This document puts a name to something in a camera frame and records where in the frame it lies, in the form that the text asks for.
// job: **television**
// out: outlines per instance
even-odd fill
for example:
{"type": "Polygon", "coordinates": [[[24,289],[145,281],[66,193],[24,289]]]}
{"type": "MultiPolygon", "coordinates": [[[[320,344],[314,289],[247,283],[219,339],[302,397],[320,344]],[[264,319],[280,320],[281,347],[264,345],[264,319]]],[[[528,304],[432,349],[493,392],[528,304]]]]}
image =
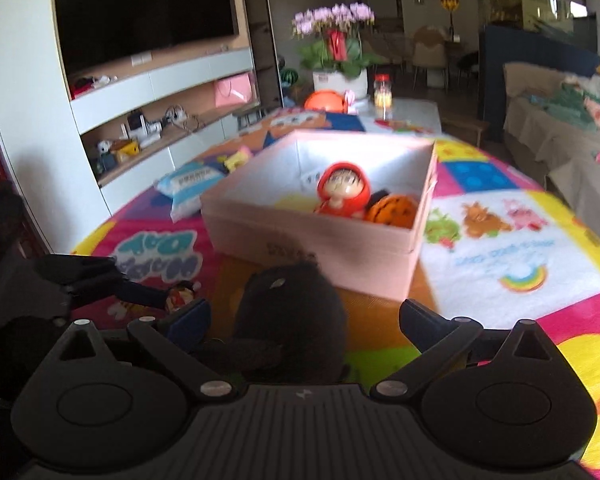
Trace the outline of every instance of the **television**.
{"type": "Polygon", "coordinates": [[[181,43],[237,34],[234,0],[55,0],[68,75],[181,43]]]}

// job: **sofa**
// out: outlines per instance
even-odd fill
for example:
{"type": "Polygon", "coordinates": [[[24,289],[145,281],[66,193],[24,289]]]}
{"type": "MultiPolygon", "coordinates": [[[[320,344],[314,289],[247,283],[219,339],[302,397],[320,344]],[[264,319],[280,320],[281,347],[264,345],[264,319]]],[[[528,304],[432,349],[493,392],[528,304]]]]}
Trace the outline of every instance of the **sofa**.
{"type": "MultiPolygon", "coordinates": [[[[504,65],[507,116],[504,143],[517,167],[564,199],[600,238],[600,130],[583,130],[549,115],[529,96],[551,97],[568,74],[527,63],[504,65]]],[[[600,97],[600,75],[577,77],[600,97]]]]}

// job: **black chair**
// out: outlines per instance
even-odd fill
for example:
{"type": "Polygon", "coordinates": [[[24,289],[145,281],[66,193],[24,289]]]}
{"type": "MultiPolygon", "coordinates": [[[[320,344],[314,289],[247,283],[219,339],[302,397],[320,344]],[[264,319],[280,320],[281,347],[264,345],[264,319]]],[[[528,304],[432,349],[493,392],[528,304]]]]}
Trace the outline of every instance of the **black chair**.
{"type": "Polygon", "coordinates": [[[459,60],[456,66],[458,67],[458,88],[460,87],[460,76],[465,73],[466,74],[466,85],[469,87],[469,83],[471,82],[472,75],[478,75],[479,70],[479,54],[476,50],[475,52],[470,52],[468,54],[464,54],[459,60]]]}

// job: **wooden stool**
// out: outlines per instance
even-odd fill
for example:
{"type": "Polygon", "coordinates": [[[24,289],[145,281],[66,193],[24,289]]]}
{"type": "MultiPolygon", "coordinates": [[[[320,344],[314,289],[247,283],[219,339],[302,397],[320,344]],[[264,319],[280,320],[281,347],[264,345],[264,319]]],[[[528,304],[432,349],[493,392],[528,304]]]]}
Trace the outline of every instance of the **wooden stool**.
{"type": "Polygon", "coordinates": [[[446,134],[453,135],[469,144],[475,144],[477,148],[480,148],[482,134],[489,127],[489,123],[484,121],[448,112],[440,113],[440,122],[442,123],[442,130],[446,134]]]}

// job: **yellow toy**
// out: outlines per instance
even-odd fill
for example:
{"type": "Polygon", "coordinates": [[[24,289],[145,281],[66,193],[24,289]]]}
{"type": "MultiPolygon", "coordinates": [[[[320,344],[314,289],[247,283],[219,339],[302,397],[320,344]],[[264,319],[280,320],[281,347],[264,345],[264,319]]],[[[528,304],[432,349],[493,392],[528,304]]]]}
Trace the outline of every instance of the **yellow toy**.
{"type": "Polygon", "coordinates": [[[115,155],[116,160],[121,164],[140,153],[140,146],[136,140],[117,140],[111,146],[110,152],[115,155]]]}
{"type": "Polygon", "coordinates": [[[240,148],[240,150],[225,160],[224,166],[229,170],[229,173],[233,173],[235,170],[240,168],[240,166],[245,165],[250,158],[253,158],[253,153],[251,153],[249,148],[243,146],[240,148]]]}

